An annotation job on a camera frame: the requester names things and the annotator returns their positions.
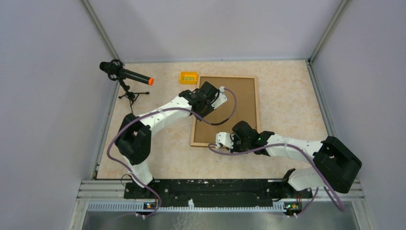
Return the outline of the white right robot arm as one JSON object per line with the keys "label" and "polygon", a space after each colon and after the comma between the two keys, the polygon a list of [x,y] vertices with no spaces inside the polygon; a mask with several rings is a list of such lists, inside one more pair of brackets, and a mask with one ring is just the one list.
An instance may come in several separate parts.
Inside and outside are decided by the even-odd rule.
{"label": "white right robot arm", "polygon": [[313,187],[346,194],[362,167],[361,160],[333,136],[318,141],[300,140],[271,131],[259,133],[247,122],[240,121],[232,133],[218,134],[216,139],[231,153],[253,152],[309,163],[309,168],[293,170],[288,180],[282,182],[281,192],[286,197],[294,197],[301,190]]}

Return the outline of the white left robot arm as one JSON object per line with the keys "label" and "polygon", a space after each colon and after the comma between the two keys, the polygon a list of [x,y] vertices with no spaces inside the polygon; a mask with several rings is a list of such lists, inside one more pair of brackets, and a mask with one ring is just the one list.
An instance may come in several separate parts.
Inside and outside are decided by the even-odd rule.
{"label": "white left robot arm", "polygon": [[225,87],[209,82],[193,91],[182,91],[165,105],[142,115],[128,114],[112,143],[124,157],[124,166],[136,181],[135,192],[142,198],[153,194],[154,186],[147,158],[152,137],[173,122],[194,115],[201,120],[227,101]]}

